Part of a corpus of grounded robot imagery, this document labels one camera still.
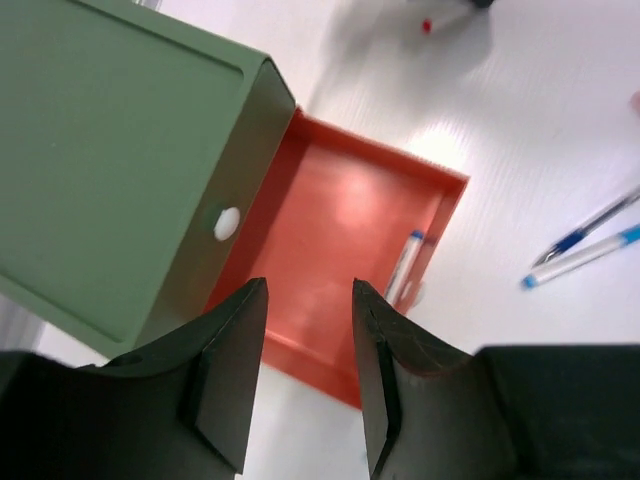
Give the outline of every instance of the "blue and white marker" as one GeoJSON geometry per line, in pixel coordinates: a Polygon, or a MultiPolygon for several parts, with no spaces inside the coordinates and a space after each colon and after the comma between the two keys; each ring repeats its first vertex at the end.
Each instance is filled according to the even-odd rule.
{"type": "Polygon", "coordinates": [[[411,235],[409,235],[409,239],[404,245],[404,249],[400,254],[398,263],[396,263],[396,268],[393,269],[389,285],[384,292],[384,299],[389,302],[390,305],[395,305],[399,300],[400,291],[407,281],[407,277],[409,276],[411,267],[413,267],[413,264],[416,261],[416,257],[418,256],[418,252],[420,251],[423,241],[424,233],[419,230],[414,230],[411,232],[411,235]]]}
{"type": "Polygon", "coordinates": [[[543,263],[531,270],[531,273],[522,280],[522,286],[526,289],[535,288],[563,273],[575,270],[582,265],[592,262],[596,258],[631,245],[640,240],[640,224],[624,230],[617,235],[609,237],[579,252],[548,263],[543,263]]]}

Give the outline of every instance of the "table surface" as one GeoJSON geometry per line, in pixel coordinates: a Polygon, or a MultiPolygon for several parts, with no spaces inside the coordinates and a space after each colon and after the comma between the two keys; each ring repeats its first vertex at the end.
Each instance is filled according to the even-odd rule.
{"type": "MultiPolygon", "coordinates": [[[[163,0],[161,11],[269,52],[312,115],[471,177],[414,321],[469,352],[640,341],[640,246],[534,291],[518,286],[553,241],[640,183],[629,107],[640,2],[497,0],[425,36],[431,7],[163,0]]],[[[589,241],[639,220],[636,205],[589,241]]],[[[45,333],[41,351],[63,348],[45,333]]],[[[359,412],[263,367],[245,479],[366,478],[363,451],[359,412]]]]}

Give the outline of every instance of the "open drawer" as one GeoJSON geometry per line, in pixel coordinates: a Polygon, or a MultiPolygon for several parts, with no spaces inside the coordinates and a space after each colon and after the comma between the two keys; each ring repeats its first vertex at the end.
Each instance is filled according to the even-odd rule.
{"type": "Polygon", "coordinates": [[[425,241],[395,305],[411,306],[467,178],[300,110],[234,243],[208,308],[251,277],[269,286],[263,360],[359,407],[355,277],[382,291],[413,230],[425,241]]]}

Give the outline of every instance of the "drawer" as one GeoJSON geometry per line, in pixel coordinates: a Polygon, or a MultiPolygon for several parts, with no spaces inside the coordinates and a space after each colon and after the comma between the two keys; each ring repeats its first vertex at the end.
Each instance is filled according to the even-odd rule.
{"type": "Polygon", "coordinates": [[[109,357],[195,318],[294,112],[277,69],[126,0],[0,12],[0,291],[109,357]]]}

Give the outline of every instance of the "marker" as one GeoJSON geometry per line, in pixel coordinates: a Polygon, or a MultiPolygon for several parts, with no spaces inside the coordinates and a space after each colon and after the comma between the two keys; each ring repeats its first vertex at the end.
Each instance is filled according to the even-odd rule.
{"type": "Polygon", "coordinates": [[[402,286],[407,281],[411,267],[416,261],[420,247],[424,240],[424,233],[419,230],[414,230],[409,235],[407,243],[404,245],[404,249],[400,254],[396,268],[393,270],[389,285],[384,292],[384,299],[390,304],[394,305],[398,301],[402,286]]]}
{"type": "Polygon", "coordinates": [[[549,250],[544,252],[533,264],[534,267],[543,265],[546,262],[553,260],[554,258],[562,255],[577,243],[584,240],[584,238],[593,232],[596,228],[602,225],[604,222],[620,213],[625,208],[633,205],[640,200],[640,186],[637,186],[631,192],[627,193],[624,197],[619,198],[611,205],[607,206],[600,212],[596,213],[589,220],[584,222],[574,231],[566,235],[562,240],[553,245],[549,250]]]}
{"type": "Polygon", "coordinates": [[[603,257],[639,240],[640,223],[579,252],[534,267],[531,273],[522,280],[522,286],[527,290],[535,288],[563,273],[575,270],[596,258],[603,257]]]}

